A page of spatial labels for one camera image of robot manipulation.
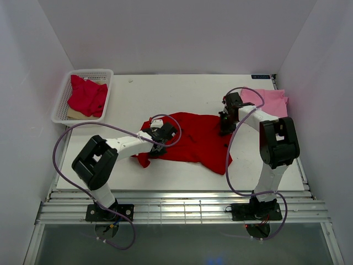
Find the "red t shirt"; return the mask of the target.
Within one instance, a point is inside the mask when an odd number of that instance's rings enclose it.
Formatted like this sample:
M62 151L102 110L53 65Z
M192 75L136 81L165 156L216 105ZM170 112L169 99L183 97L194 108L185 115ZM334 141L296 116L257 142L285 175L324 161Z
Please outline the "red t shirt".
M220 119L215 115L198 115L178 112L162 117L164 123L175 128L181 126L179 142L166 148L165 154L152 156L141 153L136 156L139 164L146 168L151 159L163 159L178 162L200 163L209 170L224 175L226 155L231 135L220 135Z

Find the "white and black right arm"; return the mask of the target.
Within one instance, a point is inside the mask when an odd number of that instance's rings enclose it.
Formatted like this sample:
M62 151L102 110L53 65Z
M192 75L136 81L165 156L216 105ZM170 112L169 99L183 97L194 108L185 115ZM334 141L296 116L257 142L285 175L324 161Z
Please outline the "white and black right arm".
M249 202L231 204L232 219L282 220L277 202L278 187L284 173L300 154L292 118L280 118L262 111L253 103L245 103L236 91L228 92L222 103L224 109L219 113L221 135L234 136L242 124L252 127L259 133L259 152L263 161L258 184L248 195Z

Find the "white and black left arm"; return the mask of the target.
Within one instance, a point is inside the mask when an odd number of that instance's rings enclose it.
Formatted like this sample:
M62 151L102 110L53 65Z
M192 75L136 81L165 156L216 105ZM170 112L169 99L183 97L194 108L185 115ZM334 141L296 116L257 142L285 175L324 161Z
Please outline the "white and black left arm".
M87 221L113 221L117 212L132 220L133 205L120 205L113 196L108 179L117 161L141 153L165 154L167 142L177 135L177 128L163 120L154 120L137 136L104 139L92 136L72 162L72 169L84 182L96 201L87 208Z

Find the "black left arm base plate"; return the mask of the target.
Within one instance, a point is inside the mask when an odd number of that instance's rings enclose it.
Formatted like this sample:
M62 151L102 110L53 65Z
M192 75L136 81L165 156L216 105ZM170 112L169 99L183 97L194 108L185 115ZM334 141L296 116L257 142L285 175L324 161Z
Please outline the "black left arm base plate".
M133 220L134 205L133 204L118 204L113 207L113 211L126 216L129 220ZM90 204L87 206L85 221L88 222L116 222L123 219L120 215L116 215L107 211L97 204Z

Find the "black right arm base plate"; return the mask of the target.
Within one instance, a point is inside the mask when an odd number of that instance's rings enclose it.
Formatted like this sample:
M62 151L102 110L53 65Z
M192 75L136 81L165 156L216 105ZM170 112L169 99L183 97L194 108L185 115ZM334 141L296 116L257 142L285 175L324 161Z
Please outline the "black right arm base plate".
M260 207L259 209L252 208L249 203L234 203L230 205L230 213L233 221L280 221L282 213L279 203L267 208Z

